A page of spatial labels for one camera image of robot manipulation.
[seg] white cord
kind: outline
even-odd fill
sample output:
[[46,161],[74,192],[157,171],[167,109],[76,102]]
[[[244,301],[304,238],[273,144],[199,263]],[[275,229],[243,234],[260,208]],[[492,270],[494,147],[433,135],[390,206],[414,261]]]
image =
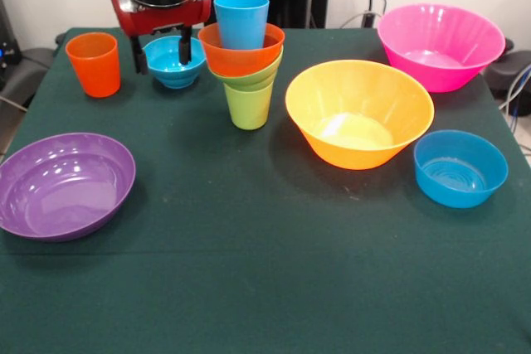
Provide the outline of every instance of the white cord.
[[360,12],[360,13],[356,14],[355,16],[350,17],[350,18],[349,18],[349,19],[348,19],[348,20],[347,20],[347,21],[346,21],[341,27],[339,27],[339,29],[343,29],[343,28],[345,28],[345,27],[348,25],[349,22],[352,22],[352,21],[354,21],[356,18],[361,17],[361,16],[364,16],[364,15],[366,15],[366,14],[374,14],[375,16],[379,16],[379,17],[382,16],[381,14],[379,14],[379,13],[377,13],[377,12],[370,12],[370,11]]
[[[522,79],[522,76],[529,73],[522,84],[518,87],[518,89],[513,93],[514,87],[520,82],[520,79]],[[514,78],[513,83],[511,83],[511,86],[509,87],[509,91],[507,92],[507,99],[505,102],[503,102],[498,108],[503,109],[505,108],[505,116],[509,117],[509,104],[511,101],[513,101],[518,95],[522,92],[525,85],[528,83],[529,79],[531,79],[531,64],[527,65],[525,68],[522,69],[522,71]]]
[[20,109],[22,112],[27,112],[27,108],[26,107],[22,107],[21,105],[15,103],[14,101],[11,101],[10,99],[6,99],[5,97],[1,96],[0,95],[0,101],[3,101],[4,103],[7,103],[17,109]]

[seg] green cup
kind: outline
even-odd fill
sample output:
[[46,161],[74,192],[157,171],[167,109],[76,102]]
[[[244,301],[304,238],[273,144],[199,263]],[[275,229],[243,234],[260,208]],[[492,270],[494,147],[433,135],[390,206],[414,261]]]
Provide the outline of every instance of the green cup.
[[263,70],[259,70],[252,75],[238,76],[237,78],[228,78],[212,72],[225,87],[229,87],[238,91],[257,91],[262,90],[266,86],[272,84],[275,81],[276,71],[279,69],[280,62],[282,61],[282,55],[284,53],[284,47],[280,49],[280,54],[276,59],[269,64]]
[[225,85],[232,122],[240,129],[255,130],[267,122],[273,82],[256,91],[239,91]]

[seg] orange cup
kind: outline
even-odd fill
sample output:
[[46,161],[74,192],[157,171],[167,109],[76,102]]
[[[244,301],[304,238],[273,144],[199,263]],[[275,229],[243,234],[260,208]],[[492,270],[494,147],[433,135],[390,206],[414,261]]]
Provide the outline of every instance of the orange cup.
[[204,27],[197,37],[205,50],[208,68],[217,75],[236,78],[252,75],[276,60],[284,43],[285,34],[275,25],[267,24],[264,47],[254,50],[224,49],[217,23]]
[[84,33],[66,44],[66,54],[90,97],[109,97],[118,91],[118,42],[114,36],[104,32]]

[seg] purple bowl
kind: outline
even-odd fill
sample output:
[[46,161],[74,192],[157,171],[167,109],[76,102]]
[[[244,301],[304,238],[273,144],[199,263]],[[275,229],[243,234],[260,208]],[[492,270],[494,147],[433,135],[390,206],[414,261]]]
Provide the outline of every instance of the purple bowl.
[[74,240],[124,202],[136,168],[118,141],[93,133],[44,138],[0,165],[0,227],[30,240]]

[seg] orange bowl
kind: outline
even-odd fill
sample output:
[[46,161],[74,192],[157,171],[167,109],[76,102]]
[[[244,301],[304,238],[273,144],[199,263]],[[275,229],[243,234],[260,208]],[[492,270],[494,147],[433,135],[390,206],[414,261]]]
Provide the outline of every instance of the orange bowl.
[[222,47],[217,23],[204,27],[197,37],[207,55],[208,67],[217,75],[236,78],[263,70],[280,54],[285,34],[273,24],[265,28],[264,47],[255,50],[231,50]]
[[323,160],[370,169],[421,137],[433,121],[430,95],[411,76],[362,60],[330,61],[296,76],[288,114]]

